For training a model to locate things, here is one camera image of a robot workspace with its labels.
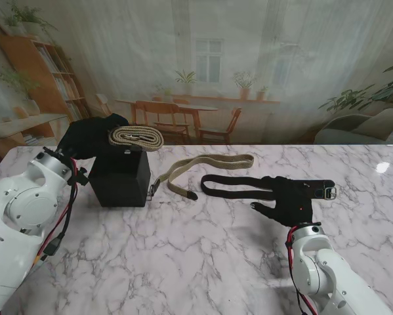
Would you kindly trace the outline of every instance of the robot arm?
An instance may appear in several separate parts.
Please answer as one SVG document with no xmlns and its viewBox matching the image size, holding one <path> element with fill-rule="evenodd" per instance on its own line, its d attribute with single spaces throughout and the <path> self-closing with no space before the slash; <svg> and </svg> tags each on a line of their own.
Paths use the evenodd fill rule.
<svg viewBox="0 0 393 315">
<path fill-rule="evenodd" d="M 392 315 L 373 289 L 336 253 L 317 224 L 290 231 L 295 287 L 320 315 Z"/>
<path fill-rule="evenodd" d="M 0 310 L 27 276 L 72 172 L 41 152 L 24 173 L 0 180 Z"/>
<path fill-rule="evenodd" d="M 286 246 L 291 277 L 313 315 L 389 315 L 390 309 L 349 264 L 336 253 L 320 223 L 313 224 L 312 201 L 300 181 L 276 177 L 275 208 L 254 202 L 251 207 L 290 227 Z M 316 310 L 305 297 L 316 304 Z"/>
<path fill-rule="evenodd" d="M 82 185 L 88 182 L 86 170 L 78 171 L 70 157 L 89 159 L 105 151 L 124 151 L 109 144 L 108 133 L 114 127 L 128 124 L 116 114 L 75 121 L 56 152 L 45 148 L 45 152 L 28 163 L 24 173 L 0 180 L 0 310 L 28 275 L 38 251 L 46 243 L 45 227 L 56 214 L 59 192 L 68 181 L 72 186 L 75 182 Z M 53 239 L 56 242 L 47 245 L 45 253 L 48 247 L 49 255 L 57 250 L 69 215 L 68 208 L 64 229 Z"/>
</svg>

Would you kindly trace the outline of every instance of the bookshelf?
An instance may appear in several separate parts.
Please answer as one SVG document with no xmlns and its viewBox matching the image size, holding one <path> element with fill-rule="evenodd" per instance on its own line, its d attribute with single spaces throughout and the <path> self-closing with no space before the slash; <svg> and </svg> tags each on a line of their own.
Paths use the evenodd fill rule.
<svg viewBox="0 0 393 315">
<path fill-rule="evenodd" d="M 29 94 L 42 114 L 66 114 L 70 121 L 90 117 L 84 90 L 60 47 L 1 34 L 0 47 L 17 71 L 40 84 Z"/>
</svg>

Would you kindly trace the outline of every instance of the black strap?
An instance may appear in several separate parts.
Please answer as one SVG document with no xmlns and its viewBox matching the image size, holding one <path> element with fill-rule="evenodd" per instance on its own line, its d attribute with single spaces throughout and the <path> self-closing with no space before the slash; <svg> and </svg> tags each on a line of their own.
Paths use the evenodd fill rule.
<svg viewBox="0 0 393 315">
<path fill-rule="evenodd" d="M 257 199 L 257 200 L 275 200 L 275 195 L 271 189 L 274 178 L 266 176 L 263 178 L 253 177 L 227 177 L 221 175 L 208 174 L 201 179 L 202 191 L 208 196 L 220 197 L 226 199 Z M 302 189 L 310 199 L 333 200 L 336 198 L 335 182 L 332 180 L 292 180 Z M 246 185 L 263 190 L 246 190 L 231 192 L 221 189 L 208 188 L 205 182 L 216 182 L 228 186 Z"/>
</svg>

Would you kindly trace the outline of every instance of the black glove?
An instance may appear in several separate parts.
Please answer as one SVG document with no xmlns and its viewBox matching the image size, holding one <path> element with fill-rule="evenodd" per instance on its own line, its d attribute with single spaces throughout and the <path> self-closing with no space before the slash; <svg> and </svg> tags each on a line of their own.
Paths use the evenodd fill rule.
<svg viewBox="0 0 393 315">
<path fill-rule="evenodd" d="M 65 156 L 75 159 L 89 159 L 116 150 L 124 151 L 124 148 L 110 145 L 108 137 L 114 128 L 128 125 L 127 119 L 117 114 L 74 121 L 59 142 L 58 150 L 61 149 Z"/>
<path fill-rule="evenodd" d="M 253 202 L 250 206 L 254 210 L 288 227 L 312 222 L 312 200 L 304 193 L 302 183 L 281 176 L 276 178 L 266 176 L 262 180 L 266 180 L 268 187 L 271 187 L 276 206 L 271 208 Z"/>
</svg>

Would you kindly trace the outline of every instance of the rolled strap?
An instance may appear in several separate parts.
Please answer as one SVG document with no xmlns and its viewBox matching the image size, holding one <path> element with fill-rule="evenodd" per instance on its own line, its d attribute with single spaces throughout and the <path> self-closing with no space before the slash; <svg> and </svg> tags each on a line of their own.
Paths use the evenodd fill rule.
<svg viewBox="0 0 393 315">
<path fill-rule="evenodd" d="M 193 157 L 191 159 L 183 159 L 174 163 L 170 169 L 158 177 L 154 184 L 151 185 L 150 195 L 153 196 L 157 191 L 159 185 L 167 181 L 167 187 L 172 192 L 179 194 L 191 200 L 197 200 L 197 195 L 191 190 L 186 190 L 175 184 L 173 181 L 175 178 L 179 177 L 181 174 L 189 170 L 196 164 L 208 164 L 218 169 L 248 169 L 253 166 L 255 158 L 250 154 L 240 154 L 237 156 L 224 156 L 220 154 L 203 154 L 201 156 Z"/>
<path fill-rule="evenodd" d="M 263 178 L 253 177 L 227 177 L 214 174 L 204 175 L 201 179 L 202 191 L 208 196 L 220 197 L 226 199 L 256 199 L 256 200 L 276 200 L 272 190 L 272 177 Z M 337 191 L 335 182 L 332 180 L 291 180 L 303 194 L 310 199 L 333 200 L 336 198 Z M 206 182 L 215 182 L 218 184 L 235 186 L 245 185 L 260 188 L 261 190 L 242 190 L 229 191 L 221 189 L 208 188 Z M 288 198 L 291 197 L 291 191 L 288 191 Z"/>
<path fill-rule="evenodd" d="M 109 143 L 118 146 L 140 147 L 143 151 L 152 152 L 164 144 L 161 133 L 146 126 L 124 126 L 111 131 Z"/>
</svg>

